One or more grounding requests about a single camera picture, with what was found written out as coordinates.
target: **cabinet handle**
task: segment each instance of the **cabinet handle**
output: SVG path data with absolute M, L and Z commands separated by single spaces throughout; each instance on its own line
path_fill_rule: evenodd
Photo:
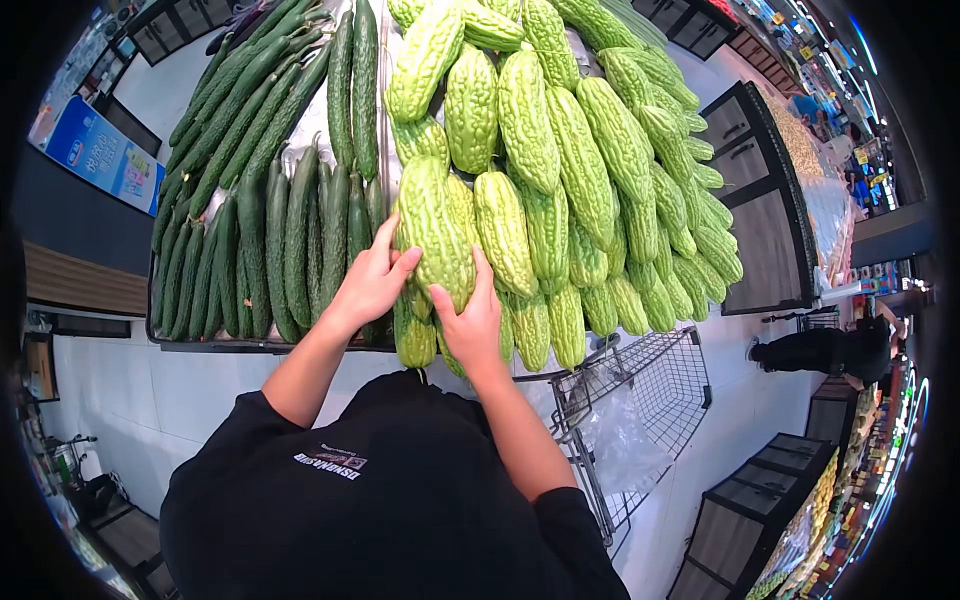
M 753 148 L 754 145 L 755 145 L 754 142 L 750 142 L 749 144 L 746 144 L 746 145 L 744 145 L 744 146 L 740 146 L 739 148 L 737 148 L 736 150 L 733 151 L 733 154 L 730 155 L 730 160 L 733 160 L 734 158 L 737 158 L 738 156 L 740 156 L 740 155 L 742 155 L 743 153 L 747 152 L 748 150 L 750 150 L 751 148 Z
M 723 134 L 723 139 L 727 139 L 728 137 L 730 137 L 731 135 L 733 135 L 734 132 L 736 132 L 738 129 L 743 128 L 743 127 L 747 127 L 747 124 L 746 124 L 746 123 L 740 123 L 739 125 L 734 125 L 733 127 L 729 128 L 728 130 L 726 130 L 726 131 L 724 132 L 724 134 Z

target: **plastic bag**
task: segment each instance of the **plastic bag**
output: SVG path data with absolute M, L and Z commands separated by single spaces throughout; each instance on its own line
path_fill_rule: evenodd
M 601 368 L 594 375 L 603 378 L 612 373 Z M 647 435 L 627 384 L 595 401 L 580 429 L 593 445 L 594 469 L 604 495 L 651 492 L 658 471 L 673 465 L 673 458 Z

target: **white tiled floor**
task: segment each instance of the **white tiled floor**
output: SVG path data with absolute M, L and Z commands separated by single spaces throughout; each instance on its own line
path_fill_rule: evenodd
M 121 102 L 161 139 L 176 125 L 209 60 L 206 44 L 207 38 L 194 42 L 153 68 L 138 57 L 117 86 Z M 758 77 L 726 46 L 706 63 L 672 45 L 668 52 L 704 107 L 739 79 Z M 161 160 L 168 155 L 164 144 Z M 823 378 L 803 372 L 764 373 L 744 360 L 752 336 L 775 339 L 795 330 L 793 322 L 762 324 L 762 315 L 721 318 L 716 310 L 698 324 L 713 405 L 677 464 L 637 509 L 633 531 L 614 563 L 637 599 L 665 597 L 701 493 L 777 432 L 802 432 L 809 396 Z M 259 387 L 280 359 L 161 352 L 147 342 L 142 323 L 134 323 L 133 332 L 132 340 L 57 337 L 55 367 L 62 401 L 44 404 L 42 411 L 52 435 L 97 436 L 96 443 L 81 448 L 90 456 L 85 476 L 99 468 L 117 471 L 132 501 L 157 516 L 173 469 L 197 452 L 227 416 L 234 397 Z M 623 345 L 630 343 L 629 336 L 623 337 Z M 399 368 L 392 354 L 348 353 L 317 425 L 335 420 L 368 380 Z M 547 367 L 553 368 L 555 362 Z M 518 358 L 514 373 L 525 373 Z M 445 389 L 469 395 L 443 361 L 435 361 L 428 376 Z M 553 397 L 547 384 L 520 387 L 542 416 L 549 414 Z

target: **blue poster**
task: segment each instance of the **blue poster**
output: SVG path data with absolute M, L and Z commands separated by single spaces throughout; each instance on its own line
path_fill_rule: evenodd
M 165 170 L 80 96 L 67 102 L 46 154 L 108 194 L 156 216 Z

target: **dark cabinet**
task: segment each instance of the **dark cabinet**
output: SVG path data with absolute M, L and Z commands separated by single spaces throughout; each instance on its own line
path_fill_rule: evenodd
M 733 213 L 744 277 L 731 286 L 723 314 L 810 308 L 816 243 L 804 195 L 773 116 L 753 83 L 737 83 L 701 115 L 694 135 L 714 148 L 707 163 L 725 185 L 710 190 Z
M 222 26 L 236 0 L 156 0 L 127 22 L 128 35 L 153 66 Z
M 736 23 L 707 0 L 635 0 L 633 7 L 667 39 L 703 60 L 737 30 Z
M 704 492 L 690 545 L 667 598 L 746 596 L 777 549 L 789 545 L 784 530 L 805 510 L 834 448 L 825 440 L 779 433 L 733 475 Z

